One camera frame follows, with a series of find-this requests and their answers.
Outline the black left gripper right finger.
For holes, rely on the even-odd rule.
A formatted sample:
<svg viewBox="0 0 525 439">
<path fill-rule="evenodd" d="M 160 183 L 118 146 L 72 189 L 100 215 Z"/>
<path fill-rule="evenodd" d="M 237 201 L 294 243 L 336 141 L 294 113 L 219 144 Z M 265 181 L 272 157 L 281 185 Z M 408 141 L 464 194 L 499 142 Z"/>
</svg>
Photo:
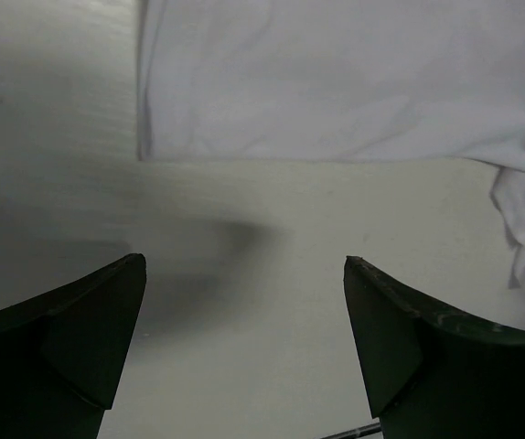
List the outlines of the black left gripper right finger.
<svg viewBox="0 0 525 439">
<path fill-rule="evenodd" d="M 525 438 L 525 331 L 348 257 L 344 293 L 371 415 L 386 438 Z"/>
</svg>

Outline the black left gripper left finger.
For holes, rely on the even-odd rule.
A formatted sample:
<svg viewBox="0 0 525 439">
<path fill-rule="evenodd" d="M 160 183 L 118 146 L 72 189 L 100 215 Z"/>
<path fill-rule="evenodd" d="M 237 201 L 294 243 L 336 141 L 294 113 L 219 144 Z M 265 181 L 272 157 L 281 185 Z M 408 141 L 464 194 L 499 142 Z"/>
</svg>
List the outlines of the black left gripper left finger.
<svg viewBox="0 0 525 439">
<path fill-rule="evenodd" d="M 145 285 L 145 257 L 131 253 L 0 310 L 0 438 L 97 437 Z"/>
</svg>

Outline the white t shirt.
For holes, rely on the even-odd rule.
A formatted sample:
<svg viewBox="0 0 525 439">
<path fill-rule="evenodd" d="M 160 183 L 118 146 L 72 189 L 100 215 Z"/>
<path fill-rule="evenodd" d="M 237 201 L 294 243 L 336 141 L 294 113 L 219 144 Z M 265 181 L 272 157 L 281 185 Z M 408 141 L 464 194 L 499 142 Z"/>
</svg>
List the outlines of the white t shirt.
<svg viewBox="0 0 525 439">
<path fill-rule="evenodd" d="M 525 289 L 525 1 L 150 1 L 138 129 L 144 160 L 499 166 Z"/>
</svg>

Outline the metal table edge rail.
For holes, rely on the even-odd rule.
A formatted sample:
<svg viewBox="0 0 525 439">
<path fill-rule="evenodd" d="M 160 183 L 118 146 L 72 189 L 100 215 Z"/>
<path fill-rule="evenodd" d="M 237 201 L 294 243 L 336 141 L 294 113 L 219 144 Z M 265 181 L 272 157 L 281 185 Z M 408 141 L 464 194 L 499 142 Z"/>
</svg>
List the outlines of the metal table edge rail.
<svg viewBox="0 0 525 439">
<path fill-rule="evenodd" d="M 359 439 L 381 433 L 380 423 L 371 423 L 341 433 L 330 434 L 321 439 Z"/>
</svg>

